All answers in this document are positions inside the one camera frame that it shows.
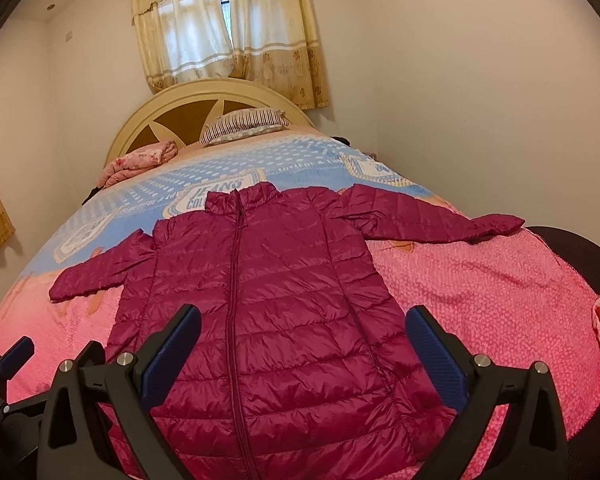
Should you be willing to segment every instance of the metal screw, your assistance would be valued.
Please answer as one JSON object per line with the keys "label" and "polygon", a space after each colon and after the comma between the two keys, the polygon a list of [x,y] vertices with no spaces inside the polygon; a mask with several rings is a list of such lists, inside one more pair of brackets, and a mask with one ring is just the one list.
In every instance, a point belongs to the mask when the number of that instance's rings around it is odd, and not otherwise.
{"label": "metal screw", "polygon": [[118,356],[118,358],[116,359],[116,362],[120,365],[120,366],[127,366],[129,364],[131,364],[131,361],[134,360],[134,355],[130,354],[129,352],[124,352],[123,354],[120,354]]}
{"label": "metal screw", "polygon": [[539,374],[545,374],[549,371],[549,367],[542,361],[538,361],[534,365],[534,368],[536,369],[536,372],[538,372]]}
{"label": "metal screw", "polygon": [[73,367],[74,367],[74,362],[71,361],[71,359],[67,359],[66,361],[62,361],[60,363],[59,369],[61,372],[68,372]]}
{"label": "metal screw", "polygon": [[474,363],[476,363],[476,365],[478,365],[480,368],[488,368],[491,366],[491,359],[489,359],[489,356],[485,354],[478,354],[476,357],[474,357]]}

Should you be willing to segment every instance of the pillow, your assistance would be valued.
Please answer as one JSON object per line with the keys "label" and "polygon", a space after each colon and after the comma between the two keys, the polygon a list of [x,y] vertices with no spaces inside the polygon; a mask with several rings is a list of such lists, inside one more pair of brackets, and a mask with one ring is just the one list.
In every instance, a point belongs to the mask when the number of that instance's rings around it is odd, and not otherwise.
{"label": "pillow", "polygon": [[289,121],[285,119],[284,112],[273,108],[236,110],[209,123],[200,136],[200,144],[206,146],[218,137],[259,126],[289,126]]}
{"label": "pillow", "polygon": [[232,134],[226,134],[217,139],[212,140],[208,143],[208,146],[217,146],[218,144],[226,144],[233,142],[234,140],[247,139],[248,137],[257,137],[264,134],[272,134],[274,132],[280,132],[285,130],[285,126],[273,125],[273,126],[258,126],[257,128],[250,128],[248,130],[242,130],[240,132],[234,132]]}

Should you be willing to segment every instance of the wall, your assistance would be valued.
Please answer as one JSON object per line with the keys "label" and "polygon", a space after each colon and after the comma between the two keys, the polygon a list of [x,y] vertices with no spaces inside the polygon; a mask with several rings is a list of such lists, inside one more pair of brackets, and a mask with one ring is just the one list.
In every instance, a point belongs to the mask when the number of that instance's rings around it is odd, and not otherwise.
{"label": "wall", "polygon": [[368,0],[379,153],[472,216],[600,245],[600,19],[585,0]]}
{"label": "wall", "polygon": [[8,20],[0,31],[0,198],[16,234],[0,250],[0,301],[74,212],[53,94],[46,24]]}
{"label": "wall", "polygon": [[[129,2],[75,0],[50,23],[58,121],[72,168],[76,205],[93,187],[119,129],[151,97]],[[333,106],[309,115],[325,133],[348,137],[357,148],[374,152],[377,135],[371,47],[356,11],[362,3],[314,3]],[[69,31],[73,39],[65,41]]]}

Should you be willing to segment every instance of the jacket's left sleeve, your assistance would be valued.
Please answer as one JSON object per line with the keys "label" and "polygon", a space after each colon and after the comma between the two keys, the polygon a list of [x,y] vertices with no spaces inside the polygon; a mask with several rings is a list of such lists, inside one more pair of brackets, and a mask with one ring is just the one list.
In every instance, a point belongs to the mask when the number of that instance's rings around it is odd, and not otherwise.
{"label": "jacket's left sleeve", "polygon": [[515,216],[498,214],[471,220],[404,193],[360,184],[347,189],[331,213],[352,221],[368,240],[461,242],[511,234],[525,223]]}
{"label": "jacket's left sleeve", "polygon": [[49,298],[54,302],[66,301],[123,285],[129,270],[154,254],[154,239],[138,229],[116,247],[65,269],[49,290]]}

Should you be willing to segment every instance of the headboard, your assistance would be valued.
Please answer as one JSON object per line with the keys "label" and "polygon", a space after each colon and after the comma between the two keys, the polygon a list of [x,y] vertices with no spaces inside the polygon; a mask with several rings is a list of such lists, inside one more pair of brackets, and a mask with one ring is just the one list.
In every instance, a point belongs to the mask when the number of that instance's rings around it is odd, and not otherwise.
{"label": "headboard", "polygon": [[203,79],[167,88],[142,105],[117,134],[105,164],[162,140],[174,140],[182,149],[197,142],[204,126],[219,116],[259,107],[282,110],[292,124],[314,126],[289,99],[262,85],[240,79]]}

